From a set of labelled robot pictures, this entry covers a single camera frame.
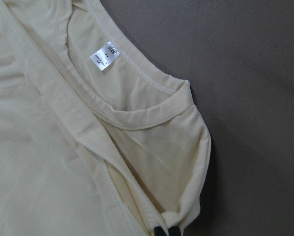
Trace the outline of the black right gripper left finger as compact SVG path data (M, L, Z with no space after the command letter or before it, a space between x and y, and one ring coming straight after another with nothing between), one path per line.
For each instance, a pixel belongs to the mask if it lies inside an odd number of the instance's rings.
M164 221L164 219L159 218L156 220L154 228L153 228L153 233L155 236L167 236L167 226Z

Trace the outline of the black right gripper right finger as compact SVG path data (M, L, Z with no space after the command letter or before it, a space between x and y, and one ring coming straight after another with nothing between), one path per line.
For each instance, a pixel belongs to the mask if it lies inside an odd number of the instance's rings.
M180 220L178 218L170 218L168 224L169 236L181 236L181 230L179 227Z

